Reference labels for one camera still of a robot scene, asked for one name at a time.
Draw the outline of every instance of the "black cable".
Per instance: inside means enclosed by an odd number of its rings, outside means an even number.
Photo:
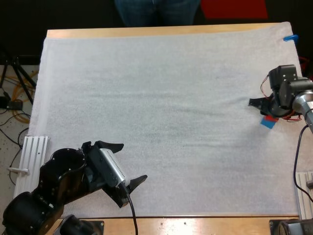
[[[11,120],[12,118],[14,118],[14,117],[16,117],[16,116],[18,116],[18,115],[25,115],[25,116],[30,117],[30,115],[29,115],[29,114],[27,114],[27,113],[24,113],[24,111],[23,111],[23,110],[22,110],[22,112],[23,112],[23,113],[19,113],[19,114],[15,114],[15,115],[13,115],[13,116],[12,116],[12,117],[10,117],[7,121],[5,121],[4,123],[0,124],[0,126],[3,126],[3,125],[5,125],[5,124],[7,124],[9,120]]]
[[[8,110],[6,109],[4,112],[2,112],[2,113],[0,113],[0,114],[4,114],[4,113],[6,113],[6,111],[8,111]]]
[[[21,146],[19,145],[19,143],[17,143],[16,141],[12,140],[6,133],[4,133],[4,131],[2,131],[1,129],[0,129],[0,132],[2,132],[2,133],[5,135],[5,137],[7,137],[12,143],[17,144],[19,147],[21,147]]]
[[[300,143],[301,143],[301,139],[302,139],[302,134],[303,132],[305,131],[305,129],[307,129],[309,126],[308,125],[305,125],[301,132],[300,132],[300,135],[299,135],[299,140],[298,140],[298,146],[297,146],[297,151],[296,151],[296,154],[295,154],[295,159],[294,159],[294,165],[293,165],[293,182],[295,184],[295,186],[301,190],[302,192],[304,192],[308,197],[309,199],[311,200],[311,202],[313,202],[313,199],[311,198],[311,196],[309,195],[308,192],[306,192],[303,188],[301,188],[298,183],[297,183],[297,180],[296,180],[296,176],[295,176],[295,172],[296,172],[296,169],[297,169],[297,162],[298,162],[298,156],[299,156],[299,149],[300,149]]]
[[[11,164],[10,164],[9,167],[12,167],[14,160],[16,159],[16,157],[18,156],[18,154],[20,153],[21,150],[22,150],[22,149],[20,148],[20,149],[18,150],[18,152],[15,154],[15,156],[14,156],[14,158],[13,158],[13,160],[12,160],[12,162],[11,162]],[[15,185],[14,181],[13,181],[12,178],[11,178],[11,172],[10,172],[10,171],[9,171],[9,178],[10,178],[12,184]]]
[[[21,137],[21,134],[24,132],[24,131],[27,131],[28,130],[28,127],[25,128],[24,130],[22,130],[20,133],[19,133],[19,136],[18,136],[18,145],[20,148],[23,148],[23,145],[20,144],[20,137]]]
[[[137,219],[136,219],[136,214],[135,214],[135,210],[134,210],[134,206],[133,206],[131,197],[130,197],[130,195],[128,193],[128,189],[126,188],[124,183],[121,183],[120,185],[124,189],[126,196],[127,196],[127,199],[128,199],[128,202],[129,202],[129,205],[131,206],[131,210],[132,210],[132,214],[133,214],[133,220],[134,220],[134,226],[135,226],[135,235],[138,235]]]
[[[21,110],[21,111],[30,118],[30,114],[25,113],[24,110]]]

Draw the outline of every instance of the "white cloth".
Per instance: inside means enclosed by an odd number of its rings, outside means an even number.
[[[46,39],[30,135],[48,155],[102,140],[124,143],[125,172],[148,179],[132,194],[138,216],[296,214],[292,167],[304,122],[273,129],[248,107],[278,65],[295,64],[289,23],[231,33]],[[312,169],[312,134],[300,168]],[[78,217],[129,216],[103,191],[70,203]]]

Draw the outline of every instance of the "floor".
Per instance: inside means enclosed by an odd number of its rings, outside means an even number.
[[[39,66],[23,66],[25,71],[30,74],[33,71],[38,71]],[[2,74],[3,66],[0,66],[0,73]],[[11,67],[8,68],[7,71],[8,76],[16,76],[13,69]],[[13,89],[15,87],[15,84],[10,83],[8,78],[3,83],[3,89],[12,97]],[[0,90],[0,96],[3,96],[3,91]],[[27,96],[23,92],[19,99],[24,100]],[[23,111],[27,114],[31,114],[32,105],[29,101],[24,102],[23,104]],[[8,120],[10,117],[12,117],[11,111],[6,111],[4,114],[0,114],[0,125],[3,124],[6,120]],[[5,125],[0,126],[0,129],[7,134],[11,139],[14,141],[17,141],[18,134],[21,130],[28,127],[28,124],[24,124],[21,122],[18,122],[16,119],[12,118],[10,119]],[[23,143],[24,136],[27,134],[27,131],[25,131],[21,137],[20,142]],[[2,233],[4,231],[4,226],[2,225],[2,215],[4,209],[7,207],[7,205],[10,203],[10,201],[13,199],[13,193],[14,193],[14,185],[9,179],[9,171],[7,168],[10,166],[14,156],[18,152],[19,147],[12,143],[7,137],[4,136],[3,133],[0,132],[0,232]],[[20,164],[20,157],[21,153],[16,157],[16,159],[13,162],[13,167],[18,167]],[[11,173],[12,180],[16,181],[16,174]]]

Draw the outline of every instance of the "white bracket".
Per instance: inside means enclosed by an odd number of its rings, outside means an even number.
[[[49,137],[47,136],[25,137],[20,166],[11,168],[11,171],[18,173],[14,197],[22,192],[31,192],[37,187],[40,167],[45,163],[48,141]]]

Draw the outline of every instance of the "red object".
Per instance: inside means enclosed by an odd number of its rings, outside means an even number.
[[[279,118],[274,118],[272,116],[265,116],[264,119],[266,121],[274,121],[274,122],[278,122]]]
[[[202,0],[208,19],[267,19],[265,0]]]

